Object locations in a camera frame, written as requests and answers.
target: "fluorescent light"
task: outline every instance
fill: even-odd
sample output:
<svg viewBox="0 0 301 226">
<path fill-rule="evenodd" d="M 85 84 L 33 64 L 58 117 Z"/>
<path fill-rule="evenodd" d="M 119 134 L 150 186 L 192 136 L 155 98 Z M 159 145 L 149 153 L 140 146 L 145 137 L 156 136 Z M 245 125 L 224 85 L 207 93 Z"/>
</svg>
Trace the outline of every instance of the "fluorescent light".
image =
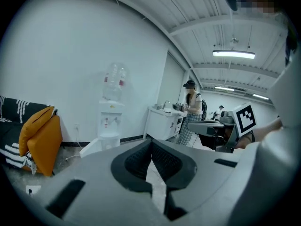
<svg viewBox="0 0 301 226">
<path fill-rule="evenodd" d="M 269 100 L 269 98 L 264 97 L 264 96 L 259 96 L 259 95 L 257 95 L 257 94 L 253 94 L 253 96 L 258 97 L 258 98 L 261 98 L 261 99 Z"/>
<path fill-rule="evenodd" d="M 244 51 L 235 51 L 235 50 L 214 50 L 212 51 L 213 56 L 215 57 L 239 57 L 239 58 L 255 58 L 255 53 L 244 52 Z"/>
<path fill-rule="evenodd" d="M 215 86 L 215 88 L 216 88 L 216 89 L 224 89 L 224 90 L 234 91 L 234 89 L 225 88 L 225 87 L 219 87 L 219 86 Z"/>
</svg>

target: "water bottle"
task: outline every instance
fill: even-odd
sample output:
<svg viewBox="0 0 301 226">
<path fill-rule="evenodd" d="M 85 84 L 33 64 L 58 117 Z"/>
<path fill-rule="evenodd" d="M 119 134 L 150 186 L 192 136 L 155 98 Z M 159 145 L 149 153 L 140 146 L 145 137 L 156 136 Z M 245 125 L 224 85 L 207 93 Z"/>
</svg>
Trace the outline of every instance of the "water bottle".
<svg viewBox="0 0 301 226">
<path fill-rule="evenodd" d="M 126 70 L 121 63 L 112 63 L 106 72 L 103 83 L 103 98 L 119 102 L 125 85 Z"/>
</svg>

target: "faucet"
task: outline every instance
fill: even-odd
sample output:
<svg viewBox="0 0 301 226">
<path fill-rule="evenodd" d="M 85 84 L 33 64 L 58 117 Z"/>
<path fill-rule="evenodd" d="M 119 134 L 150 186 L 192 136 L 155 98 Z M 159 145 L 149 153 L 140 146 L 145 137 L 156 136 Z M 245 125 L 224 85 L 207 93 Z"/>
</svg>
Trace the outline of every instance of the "faucet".
<svg viewBox="0 0 301 226">
<path fill-rule="evenodd" d="M 163 108 L 162 108 L 162 110 L 164 110 L 165 109 L 165 104 L 166 104 L 166 102 L 164 102 L 164 105 L 163 105 Z"/>
</svg>

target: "white countertop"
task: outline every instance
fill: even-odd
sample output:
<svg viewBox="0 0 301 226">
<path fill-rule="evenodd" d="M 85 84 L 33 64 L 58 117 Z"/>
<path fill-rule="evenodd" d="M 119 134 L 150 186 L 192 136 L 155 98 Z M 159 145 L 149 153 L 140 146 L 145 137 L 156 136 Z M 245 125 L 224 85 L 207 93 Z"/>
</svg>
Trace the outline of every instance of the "white countertop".
<svg viewBox="0 0 301 226">
<path fill-rule="evenodd" d="M 166 109 L 164 109 L 164 110 L 157 110 L 157 109 L 155 109 L 154 107 L 149 106 L 148 109 L 149 109 L 150 111 L 153 111 L 153 112 L 155 112 L 155 113 L 158 113 L 158 114 L 160 114 L 160 115 L 165 115 L 165 116 L 178 116 L 178 115 L 180 115 L 180 116 L 185 116 L 185 113 L 183 113 L 183 112 L 181 112 L 181 111 L 176 111 L 176 110 L 170 109 L 170 108 L 166 108 Z"/>
</svg>

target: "concrete floor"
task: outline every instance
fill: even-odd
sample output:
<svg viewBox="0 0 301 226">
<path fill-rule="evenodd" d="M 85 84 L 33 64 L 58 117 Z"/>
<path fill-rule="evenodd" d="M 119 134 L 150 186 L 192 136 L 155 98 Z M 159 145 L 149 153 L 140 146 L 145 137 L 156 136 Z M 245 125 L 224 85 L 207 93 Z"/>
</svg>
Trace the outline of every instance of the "concrete floor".
<svg viewBox="0 0 301 226">
<path fill-rule="evenodd" d="M 171 138 L 169 141 L 174 142 L 176 138 Z M 141 140 L 125 142 L 125 143 L 140 143 Z M 201 141 L 198 135 L 193 134 L 191 137 L 190 142 L 187 144 L 188 147 L 193 147 L 201 150 L 209 150 L 212 151 L 210 148 L 202 146 Z M 80 147 L 65 147 L 64 149 L 60 147 L 58 155 L 56 157 L 55 166 L 53 169 L 54 173 L 59 173 L 60 171 L 64 170 L 65 168 L 71 166 L 74 163 L 77 163 L 80 160 L 79 156 L 71 157 L 66 161 L 65 159 L 70 156 L 79 155 L 81 148 Z M 42 174 L 36 173 L 32 175 L 31 172 L 22 170 L 22 169 L 15 169 L 9 168 L 7 165 L 3 165 L 3 168 L 12 184 L 13 187 L 20 189 L 21 191 L 25 192 L 26 186 L 42 186 L 46 184 L 47 181 L 51 179 L 51 177 L 46 177 Z M 165 205 L 165 196 L 166 196 L 166 184 L 162 180 L 161 176 L 159 175 L 155 165 L 153 162 L 150 163 L 146 181 L 152 184 L 153 187 L 153 196 L 152 200 L 158 210 L 163 213 L 164 205 Z"/>
</svg>

